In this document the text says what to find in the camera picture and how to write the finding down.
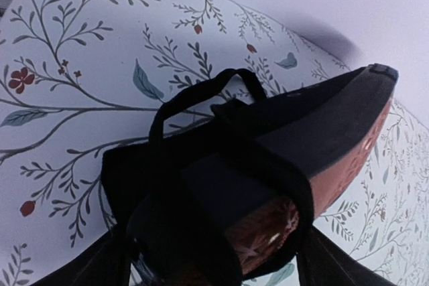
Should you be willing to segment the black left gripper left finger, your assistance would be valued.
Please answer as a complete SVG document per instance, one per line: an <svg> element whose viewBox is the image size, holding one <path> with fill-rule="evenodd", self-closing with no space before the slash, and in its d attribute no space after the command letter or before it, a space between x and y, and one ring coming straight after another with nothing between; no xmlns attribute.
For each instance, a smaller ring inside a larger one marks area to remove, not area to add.
<svg viewBox="0 0 429 286"><path fill-rule="evenodd" d="M36 281L34 285L128 285L130 271L125 230L114 226L74 260Z"/></svg>

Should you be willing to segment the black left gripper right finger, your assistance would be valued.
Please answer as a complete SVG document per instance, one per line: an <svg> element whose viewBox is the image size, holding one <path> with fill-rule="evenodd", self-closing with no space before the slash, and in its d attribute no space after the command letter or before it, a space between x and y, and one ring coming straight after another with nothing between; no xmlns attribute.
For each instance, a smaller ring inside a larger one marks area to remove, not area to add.
<svg viewBox="0 0 429 286"><path fill-rule="evenodd" d="M303 286L393 286L393 283L350 257L316 227L296 256Z"/></svg>

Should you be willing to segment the red-soled shoe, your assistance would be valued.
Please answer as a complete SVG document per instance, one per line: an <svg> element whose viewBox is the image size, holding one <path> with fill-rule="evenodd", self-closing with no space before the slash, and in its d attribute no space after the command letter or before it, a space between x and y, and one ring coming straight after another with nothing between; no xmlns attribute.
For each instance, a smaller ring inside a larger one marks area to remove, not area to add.
<svg viewBox="0 0 429 286"><path fill-rule="evenodd" d="M143 285L240 285L279 271L354 180L398 80L372 64L254 100L239 76L108 150L101 181Z"/></svg>

